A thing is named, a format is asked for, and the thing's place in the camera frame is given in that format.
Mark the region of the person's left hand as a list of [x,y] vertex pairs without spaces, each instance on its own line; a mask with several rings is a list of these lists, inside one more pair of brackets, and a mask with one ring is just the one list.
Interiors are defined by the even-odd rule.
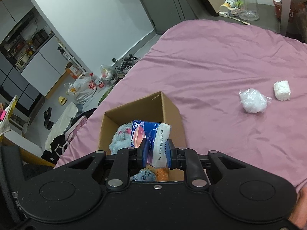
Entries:
[[297,203],[293,209],[289,221],[298,228],[303,229],[307,221],[307,187],[300,189],[298,193]]

